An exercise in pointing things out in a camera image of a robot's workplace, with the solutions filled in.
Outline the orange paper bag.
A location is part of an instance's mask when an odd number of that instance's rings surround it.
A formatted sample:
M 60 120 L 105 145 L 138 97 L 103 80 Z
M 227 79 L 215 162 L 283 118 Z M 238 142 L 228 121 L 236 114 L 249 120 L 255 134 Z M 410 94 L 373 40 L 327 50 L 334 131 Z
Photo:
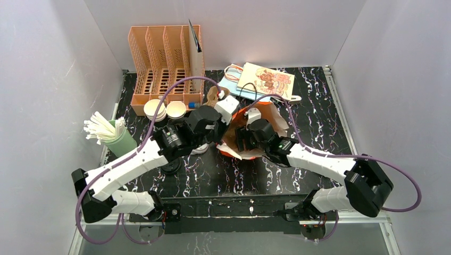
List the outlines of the orange paper bag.
M 267 119 L 272 127 L 275 129 L 276 133 L 280 136 L 287 136 L 287 130 L 289 125 L 287 121 L 281 116 L 275 104 L 272 102 L 258 102 L 253 108 L 257 108 L 261 117 Z M 240 109 L 237 113 L 233 114 L 232 122 L 229 125 L 229 129 L 223 136 L 222 143 L 216 144 L 216 148 L 219 150 L 220 154 L 237 158 L 239 160 L 251 160 L 255 158 L 263 157 L 264 152 L 261 149 L 252 149 L 239 152 L 235 142 L 235 128 L 246 125 L 247 118 L 244 116 L 246 109 Z

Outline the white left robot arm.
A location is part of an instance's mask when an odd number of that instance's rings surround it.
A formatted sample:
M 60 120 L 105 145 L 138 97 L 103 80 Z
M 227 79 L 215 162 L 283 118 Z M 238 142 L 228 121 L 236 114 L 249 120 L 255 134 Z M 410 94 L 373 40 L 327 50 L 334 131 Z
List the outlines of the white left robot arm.
M 155 168 L 175 163 L 204 144 L 219 143 L 238 108 L 239 101 L 228 95 L 213 107 L 202 105 L 155 131 L 140 148 L 107 165 L 73 171 L 77 215 L 83 215 L 86 223 L 95 223 L 110 214 L 161 214 L 163 204 L 156 192 L 122 191 L 121 187 Z

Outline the brown pulp cup carrier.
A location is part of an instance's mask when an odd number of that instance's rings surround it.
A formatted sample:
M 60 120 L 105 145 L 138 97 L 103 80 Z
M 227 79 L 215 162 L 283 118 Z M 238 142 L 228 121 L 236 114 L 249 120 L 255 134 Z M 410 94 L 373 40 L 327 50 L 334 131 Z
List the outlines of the brown pulp cup carrier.
M 220 101 L 218 93 L 219 93 L 218 88 L 216 86 L 211 86 L 204 93 L 203 105 L 214 107 L 216 103 Z

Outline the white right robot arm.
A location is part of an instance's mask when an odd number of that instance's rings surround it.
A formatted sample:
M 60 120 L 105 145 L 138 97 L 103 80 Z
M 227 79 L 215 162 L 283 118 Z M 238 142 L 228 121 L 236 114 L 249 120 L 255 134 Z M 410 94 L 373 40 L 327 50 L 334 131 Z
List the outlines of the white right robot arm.
M 393 190 L 393 183 L 379 164 L 367 159 L 346 159 L 302 146 L 280 136 L 257 108 L 245 111 L 246 124 L 236 129 L 244 143 L 239 149 L 258 149 L 263 157 L 283 167 L 313 171 L 341 185 L 311 191 L 304 201 L 286 212 L 293 216 L 314 218 L 333 210 L 356 210 L 376 217 Z

